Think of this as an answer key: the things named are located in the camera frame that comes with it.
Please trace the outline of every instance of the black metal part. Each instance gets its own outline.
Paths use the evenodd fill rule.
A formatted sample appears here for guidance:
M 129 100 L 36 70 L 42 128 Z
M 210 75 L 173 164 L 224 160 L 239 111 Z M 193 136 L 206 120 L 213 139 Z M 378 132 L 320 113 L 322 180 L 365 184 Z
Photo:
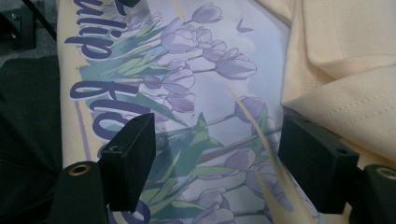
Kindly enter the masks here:
M 101 171 L 96 162 L 78 162 L 61 171 L 48 223 L 107 223 Z
M 286 116 L 278 155 L 319 212 L 343 213 L 358 153 L 317 124 Z
M 140 2 L 140 0 L 117 0 L 117 1 L 119 1 L 120 3 L 122 3 L 127 7 L 134 7 Z
M 50 23 L 46 20 L 46 18 L 40 13 L 40 11 L 35 7 L 35 4 L 33 4 L 30 0 L 22 0 L 22 2 L 29 7 L 29 9 L 35 14 L 35 16 L 38 18 L 38 20 L 43 24 L 44 28 L 49 32 L 50 36 L 52 36 L 53 40 L 56 42 L 56 32 L 55 30 L 50 26 Z
M 364 168 L 353 194 L 351 224 L 396 223 L 396 170 L 383 165 Z
M 1 12 L 0 55 L 35 48 L 35 19 L 27 7 Z
M 134 212 L 155 158 L 154 114 L 131 119 L 102 150 L 99 165 L 112 211 Z

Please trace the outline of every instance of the purple tulip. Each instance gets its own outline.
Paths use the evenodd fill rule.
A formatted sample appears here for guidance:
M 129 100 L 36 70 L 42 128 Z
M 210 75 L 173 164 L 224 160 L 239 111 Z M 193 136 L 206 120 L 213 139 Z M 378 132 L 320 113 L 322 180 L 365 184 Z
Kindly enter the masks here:
M 214 7 L 213 3 L 206 3 L 195 10 L 191 20 L 199 23 L 213 23 L 221 19 L 221 9 Z
M 166 100 L 176 112 L 194 112 L 195 94 L 192 92 L 189 94 L 177 94 L 174 92 L 169 92 L 169 94 L 166 96 Z
M 200 49 L 208 49 L 212 47 L 209 44 L 212 41 L 212 33 L 210 30 L 205 29 L 204 26 L 200 26 L 195 29 L 195 32 L 197 34 L 198 47 Z
M 151 110 L 151 113 L 154 113 L 155 123 L 166 122 L 169 120 L 168 117 L 164 116 L 162 113 L 159 113 L 155 110 Z
M 239 171 L 247 171 L 256 160 L 256 153 L 250 149 L 245 148 L 238 150 L 230 156 L 224 163 L 224 167 L 233 168 Z
M 188 60 L 188 58 L 173 59 L 168 63 L 168 68 L 172 70 L 180 68 L 190 69 L 190 66 L 186 63 Z
M 159 89 L 163 84 L 158 77 L 142 77 L 144 84 L 152 90 Z
M 198 215 L 192 224 L 232 224 L 233 222 L 233 212 L 220 208 L 220 206 L 215 203 L 209 209 Z
M 243 96 L 239 98 L 239 100 L 247 108 L 247 111 L 256 121 L 259 119 L 263 110 L 268 110 L 267 104 L 258 97 Z M 251 123 L 245 113 L 242 111 L 242 108 L 239 106 L 239 104 L 235 103 L 233 113 L 245 123 Z
M 175 69 L 163 77 L 163 87 L 180 95 L 190 94 L 189 88 L 194 83 L 194 73 L 188 68 Z
M 222 77 L 231 80 L 244 80 L 257 72 L 257 67 L 249 61 L 248 56 L 230 49 L 216 62 L 215 70 Z
M 170 53 L 185 53 L 198 48 L 194 27 L 183 20 L 172 20 L 161 34 L 161 44 Z
M 216 63 L 224 55 L 227 45 L 222 40 L 210 43 L 210 48 L 204 49 L 202 56 L 212 63 Z
M 227 192 L 226 188 L 206 189 L 200 194 L 198 204 L 204 208 L 210 208 L 217 203 L 220 208 L 230 209 L 227 199 L 222 196 L 225 192 Z

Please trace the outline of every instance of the green leaf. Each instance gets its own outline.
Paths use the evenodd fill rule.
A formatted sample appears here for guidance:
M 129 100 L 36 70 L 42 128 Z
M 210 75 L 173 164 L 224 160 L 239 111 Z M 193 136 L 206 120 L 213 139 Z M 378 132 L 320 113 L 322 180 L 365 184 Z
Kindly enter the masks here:
M 195 203 L 187 203 L 182 201 L 172 201 L 172 205 L 176 208 L 198 208 L 202 211 L 205 211 L 205 208 L 199 204 Z
M 227 175 L 234 172 L 235 169 L 218 167 L 218 166 L 198 166 L 195 167 L 192 175 Z
M 161 211 L 163 208 L 165 208 L 165 206 L 167 206 L 169 203 L 171 203 L 172 201 L 174 201 L 180 194 L 181 192 L 178 192 L 177 194 L 173 195 L 170 198 L 167 198 L 163 201 L 160 201 L 158 203 L 152 204 L 149 206 L 149 211 L 151 212 L 151 214 L 154 216 L 156 213 L 158 213 L 159 211 Z
M 263 110 L 257 122 L 263 133 L 265 133 L 267 127 L 267 115 L 268 115 L 268 111 Z M 260 154 L 262 153 L 262 141 L 260 140 L 260 138 L 256 139 L 256 144 L 254 145 L 253 150 L 256 153 L 256 156 L 260 156 Z
M 152 31 L 152 29 L 154 29 L 155 25 L 157 25 L 159 21 L 156 21 L 154 23 L 152 23 L 149 26 L 146 26 L 145 28 L 141 29 L 139 32 L 137 32 L 135 34 L 136 37 L 141 37 L 142 35 L 146 35 L 148 32 Z
M 138 93 L 135 97 L 126 95 L 117 95 L 117 97 L 120 101 L 131 102 L 137 105 L 146 106 L 183 126 L 187 126 L 187 124 L 182 119 L 174 115 L 172 113 L 172 110 L 166 107 L 166 105 L 159 104 L 158 102 L 153 101 L 142 93 Z
M 177 214 L 178 219 L 195 218 L 201 214 L 205 209 L 198 204 L 186 203 L 181 201 L 172 201 L 166 205 L 161 211 L 151 216 L 150 221 L 175 219 Z
M 158 191 L 158 193 L 154 196 L 154 198 L 152 198 L 152 200 L 148 202 L 148 206 L 163 201 L 163 199 L 165 199 L 166 195 L 169 193 L 169 191 L 171 191 L 172 187 L 176 184 L 176 182 L 177 178 L 168 180 L 163 188 Z
M 144 71 L 142 71 L 142 74 L 144 76 L 163 76 L 168 74 L 171 71 L 171 69 L 167 67 L 161 67 L 157 65 L 151 65 L 150 67 L 146 68 Z
M 262 162 L 268 161 L 268 157 L 267 156 L 259 156 L 256 157 L 256 160 L 254 161 L 254 164 L 260 164 Z
M 121 69 L 119 70 L 119 73 L 125 73 L 126 71 L 135 67 L 140 61 L 142 61 L 141 58 L 135 58 L 129 60 L 128 63 L 122 65 Z
M 177 153 L 177 155 L 173 159 L 173 161 L 170 164 L 170 166 L 166 169 L 166 172 L 163 175 L 163 178 L 161 178 L 158 182 L 160 182 L 160 183 L 165 182 L 169 178 L 169 176 L 173 173 L 175 165 L 177 164 L 179 158 L 180 158 L 180 151 Z
M 111 81 L 118 73 L 118 67 L 128 62 L 128 59 L 107 60 L 83 66 L 79 69 L 82 80 Z
M 111 56 L 109 59 L 118 58 L 125 54 L 133 52 L 134 49 L 137 49 L 140 41 L 145 41 L 144 39 L 136 38 L 135 36 L 130 36 L 118 42 L 116 45 L 111 47 Z
M 142 65 L 145 65 L 146 63 L 148 63 L 152 59 L 152 55 L 154 53 L 155 53 L 155 50 L 151 50 L 151 51 L 147 52 L 145 57 L 136 65 L 136 67 L 142 66 Z
M 152 198 L 160 191 L 160 189 L 144 189 L 142 194 L 140 194 L 140 199 L 143 203 L 147 204 Z
M 141 73 L 143 70 L 146 68 L 150 67 L 152 64 L 154 64 L 154 61 L 151 63 L 146 63 L 142 66 L 135 67 L 133 69 L 128 70 L 128 72 L 124 73 L 125 76 L 132 76 L 132 75 L 137 75 Z

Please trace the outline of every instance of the stitched seam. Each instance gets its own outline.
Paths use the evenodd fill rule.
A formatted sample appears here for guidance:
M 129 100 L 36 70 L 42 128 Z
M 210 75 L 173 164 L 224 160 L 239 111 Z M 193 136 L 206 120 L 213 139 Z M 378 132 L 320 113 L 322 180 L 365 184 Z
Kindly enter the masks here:
M 379 111 L 377 111 L 375 113 L 372 113 L 372 114 L 369 114 L 369 115 L 363 115 L 363 116 L 360 116 L 360 117 L 358 117 L 356 119 L 349 119 L 349 120 L 347 120 L 345 122 L 337 123 L 334 126 L 344 126 L 344 125 L 356 123 L 357 121 L 360 121 L 360 120 L 363 120 L 363 119 L 368 119 L 368 118 L 376 117 L 376 116 L 379 116 L 379 115 L 383 115 L 383 114 L 388 113 L 389 111 L 394 110 L 394 109 L 396 109 L 396 107 L 389 106 L 389 107 L 387 107 L 387 108 L 385 108 L 383 110 L 379 110 Z
M 326 113 L 326 114 L 324 114 L 322 116 L 316 117 L 316 119 L 325 119 L 325 118 L 329 117 L 330 115 L 339 113 L 339 112 L 341 112 L 343 110 L 346 110 L 346 109 L 348 109 L 350 107 L 358 106 L 358 105 L 364 105 L 364 104 L 367 104 L 367 103 L 369 103 L 371 101 L 374 101 L 374 100 L 377 100 L 377 99 L 381 99 L 381 98 L 385 98 L 385 97 L 389 97 L 389 96 L 392 96 L 392 95 L 395 95 L 395 94 L 396 94 L 396 91 L 387 91 L 385 93 L 381 93 L 381 94 L 378 94 L 378 95 L 375 95 L 375 96 L 372 96 L 372 97 L 369 97 L 369 98 L 364 98 L 364 99 L 359 100 L 358 102 L 355 102 L 355 103 L 352 103 L 352 104 L 348 104 L 348 105 L 343 105 L 343 106 L 340 106 L 338 108 L 335 108 L 332 111 L 330 111 L 330 112 L 328 112 L 328 113 Z

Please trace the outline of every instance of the green stem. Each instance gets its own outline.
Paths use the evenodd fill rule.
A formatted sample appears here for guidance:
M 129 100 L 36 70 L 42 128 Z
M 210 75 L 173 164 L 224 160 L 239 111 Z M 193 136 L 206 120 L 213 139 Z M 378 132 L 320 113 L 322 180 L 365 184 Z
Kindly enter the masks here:
M 267 132 L 264 132 L 264 135 L 270 135 L 270 134 L 273 134 L 273 133 L 278 133 L 280 131 L 282 131 L 282 127 L 277 127 L 275 129 L 272 129 L 272 130 L 269 130 Z M 220 157 L 220 156 L 225 155 L 225 154 L 227 154 L 229 152 L 232 152 L 232 151 L 240 148 L 242 145 L 250 142 L 251 140 L 253 140 L 253 139 L 257 138 L 257 137 L 259 137 L 259 136 L 257 134 L 255 134 L 255 135 L 252 135 L 252 136 L 250 136 L 250 137 L 248 137 L 248 138 L 246 138 L 246 139 L 244 139 L 242 141 L 239 141 L 239 142 L 233 143 L 231 145 L 228 145 L 227 147 L 223 147 L 223 148 L 218 149 L 216 151 L 206 153 L 205 155 L 201 156 L 200 160 L 198 161 L 198 164 L 201 164 L 201 163 L 204 163 L 204 162 L 207 162 L 207 161 L 211 161 L 211 160 L 213 160 L 213 159 L 215 159 L 217 157 Z
M 197 73 L 206 73 L 206 72 L 215 72 L 216 70 L 214 68 L 208 68 L 208 69 L 204 69 L 204 70 L 197 70 L 197 71 L 192 71 L 194 74 Z
M 146 42 L 142 42 L 142 43 L 138 44 L 137 46 L 138 46 L 138 47 L 144 46 L 144 45 L 147 45 L 147 44 L 152 43 L 152 42 L 154 42 L 154 41 L 157 41 L 157 40 L 159 40 L 159 39 L 161 39 L 161 38 L 160 38 L 160 37 L 157 37 L 157 38 L 148 40 L 148 41 L 146 41 Z

